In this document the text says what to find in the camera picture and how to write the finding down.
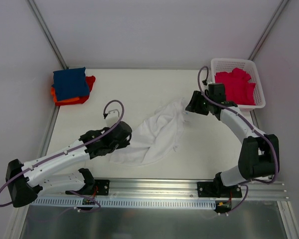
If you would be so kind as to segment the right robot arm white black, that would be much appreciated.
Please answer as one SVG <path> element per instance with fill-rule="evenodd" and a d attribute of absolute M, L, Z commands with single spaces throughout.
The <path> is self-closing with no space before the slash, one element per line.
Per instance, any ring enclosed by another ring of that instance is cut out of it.
<path fill-rule="evenodd" d="M 241 198 L 239 186 L 243 183 L 273 182 L 262 178 L 276 177 L 280 170 L 278 138 L 259 130 L 242 115 L 237 104 L 227 101 L 223 84 L 213 83 L 204 92 L 194 91 L 185 109 L 200 115 L 214 115 L 241 143 L 237 165 L 217 173 L 211 182 L 198 182 L 199 197 Z"/>

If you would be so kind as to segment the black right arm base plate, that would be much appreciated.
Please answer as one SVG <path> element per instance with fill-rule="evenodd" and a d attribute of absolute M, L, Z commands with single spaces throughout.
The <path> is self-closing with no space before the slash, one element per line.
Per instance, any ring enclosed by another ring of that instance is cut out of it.
<path fill-rule="evenodd" d="M 216 185 L 214 182 L 197 182 L 199 198 L 242 198 L 240 188 L 235 186 Z"/>

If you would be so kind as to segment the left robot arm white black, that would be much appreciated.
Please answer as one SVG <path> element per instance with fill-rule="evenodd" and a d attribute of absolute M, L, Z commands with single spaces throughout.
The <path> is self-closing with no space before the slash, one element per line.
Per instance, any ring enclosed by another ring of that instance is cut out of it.
<path fill-rule="evenodd" d="M 5 180 L 12 205 L 20 208 L 34 202 L 44 194 L 66 193 L 90 195 L 95 192 L 95 179 L 89 169 L 80 168 L 60 175 L 63 169 L 113 153 L 130 144 L 132 128 L 121 121 L 114 128 L 89 130 L 71 145 L 51 156 L 21 163 L 9 162 Z"/>

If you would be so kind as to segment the white t shirt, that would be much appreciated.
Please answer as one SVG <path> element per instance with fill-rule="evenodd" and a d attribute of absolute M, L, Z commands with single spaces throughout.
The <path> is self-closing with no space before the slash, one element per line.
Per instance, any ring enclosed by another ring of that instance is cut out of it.
<path fill-rule="evenodd" d="M 115 150 L 110 162 L 124 166 L 144 166 L 161 160 L 178 148 L 184 132 L 186 100 L 180 98 L 159 107 L 132 132 L 130 145 Z"/>

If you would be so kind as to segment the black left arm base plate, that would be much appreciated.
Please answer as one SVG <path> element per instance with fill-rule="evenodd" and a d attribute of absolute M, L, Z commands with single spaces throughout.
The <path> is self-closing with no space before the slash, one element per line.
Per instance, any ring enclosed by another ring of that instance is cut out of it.
<path fill-rule="evenodd" d="M 108 196 L 110 188 L 110 180 L 107 179 L 89 179 L 83 181 L 82 187 L 75 190 L 76 193 L 84 196 Z"/>

